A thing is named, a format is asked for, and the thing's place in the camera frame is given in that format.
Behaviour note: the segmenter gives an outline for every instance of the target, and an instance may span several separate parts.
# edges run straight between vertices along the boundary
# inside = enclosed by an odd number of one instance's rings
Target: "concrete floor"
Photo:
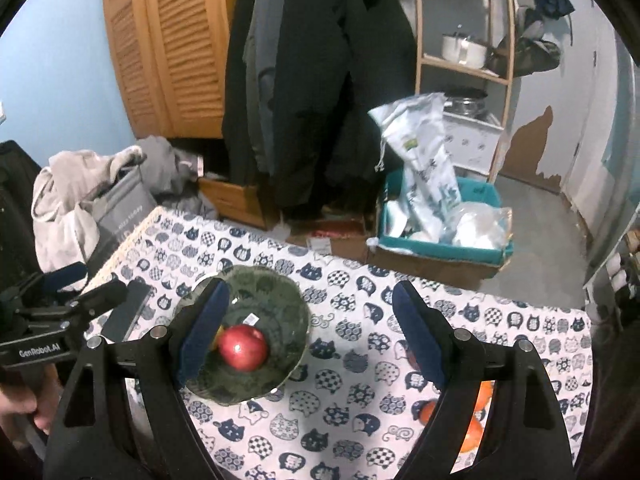
[[[499,176],[502,203],[513,209],[514,254],[481,292],[536,305],[582,308],[586,246],[577,215],[547,191]]]

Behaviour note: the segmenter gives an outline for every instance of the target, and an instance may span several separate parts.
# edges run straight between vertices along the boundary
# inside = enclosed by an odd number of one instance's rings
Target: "tablecloth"
[[[116,277],[152,287],[133,339],[156,324],[168,324],[180,298],[203,276],[237,264],[267,266],[289,276],[312,311],[310,348],[283,387],[231,407],[182,391],[213,460],[237,477],[374,480],[396,475],[423,429],[420,407],[439,393],[406,358],[406,341],[391,308],[392,289],[402,279],[411,280],[455,328],[492,343],[511,346],[526,337],[535,345],[558,395],[575,460],[593,372],[590,322],[582,311],[535,307],[322,256],[161,207],[129,235],[90,287]],[[98,333],[105,320],[94,320],[86,336]],[[486,414],[487,409],[476,413],[482,425]],[[474,454],[461,454],[454,470],[470,465]]]

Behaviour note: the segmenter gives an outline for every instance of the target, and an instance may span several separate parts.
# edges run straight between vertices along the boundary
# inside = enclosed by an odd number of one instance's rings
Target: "teal bin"
[[[402,186],[402,170],[389,173],[385,181],[384,198],[390,199],[400,195]],[[458,186],[463,202],[484,202],[492,207],[502,207],[500,195],[493,184],[478,182],[472,178],[458,177]],[[418,256],[445,260],[450,262],[471,262],[492,267],[502,267],[513,255],[513,240],[503,251],[492,249],[475,249],[470,247],[455,247],[445,244],[419,242],[408,238],[393,238],[386,236],[386,207],[382,207],[378,221],[378,238],[383,248],[404,249],[412,251]]]

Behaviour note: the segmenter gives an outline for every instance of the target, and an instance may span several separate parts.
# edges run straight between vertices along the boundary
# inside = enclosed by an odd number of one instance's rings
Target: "green bowl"
[[[284,383],[296,369],[308,345],[311,314],[295,282],[266,267],[229,267],[217,276],[230,289],[229,307],[222,320],[228,328],[254,314],[269,345],[265,364],[253,372],[239,372],[211,351],[198,377],[186,386],[194,394],[222,406],[263,397]],[[180,300],[176,314],[192,305],[212,276],[203,278]]]

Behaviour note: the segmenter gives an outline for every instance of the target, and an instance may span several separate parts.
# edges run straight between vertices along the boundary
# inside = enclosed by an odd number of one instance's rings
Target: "black smartphone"
[[[150,293],[151,287],[146,283],[135,280],[129,282],[127,299],[111,311],[109,319],[102,326],[102,335],[114,343],[126,341]]]

